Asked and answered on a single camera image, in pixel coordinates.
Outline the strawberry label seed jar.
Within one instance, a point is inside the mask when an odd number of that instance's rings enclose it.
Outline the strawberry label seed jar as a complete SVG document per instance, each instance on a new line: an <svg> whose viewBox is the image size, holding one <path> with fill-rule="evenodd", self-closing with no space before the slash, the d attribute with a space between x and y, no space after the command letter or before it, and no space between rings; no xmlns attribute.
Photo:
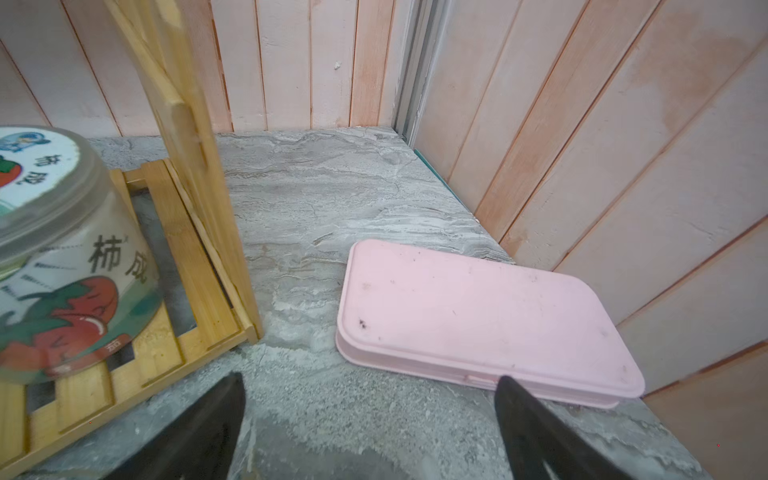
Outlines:
<svg viewBox="0 0 768 480"><path fill-rule="evenodd" d="M130 343L163 301L157 265L83 137L1 130L1 377L29 385Z"/></svg>

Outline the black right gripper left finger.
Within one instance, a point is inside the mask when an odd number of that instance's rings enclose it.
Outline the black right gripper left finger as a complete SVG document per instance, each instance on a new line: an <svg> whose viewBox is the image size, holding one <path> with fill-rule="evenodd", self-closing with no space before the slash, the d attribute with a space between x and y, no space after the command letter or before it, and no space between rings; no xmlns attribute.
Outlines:
<svg viewBox="0 0 768 480"><path fill-rule="evenodd" d="M244 418L243 376L232 372L133 456L109 479L225 479Z"/></svg>

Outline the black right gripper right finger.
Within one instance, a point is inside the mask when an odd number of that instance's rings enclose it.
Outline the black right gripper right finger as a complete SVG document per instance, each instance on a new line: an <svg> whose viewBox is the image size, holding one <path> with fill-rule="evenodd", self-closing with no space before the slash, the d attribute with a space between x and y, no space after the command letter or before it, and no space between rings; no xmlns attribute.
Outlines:
<svg viewBox="0 0 768 480"><path fill-rule="evenodd" d="M628 479L520 383L499 379L494 408L515 479Z"/></svg>

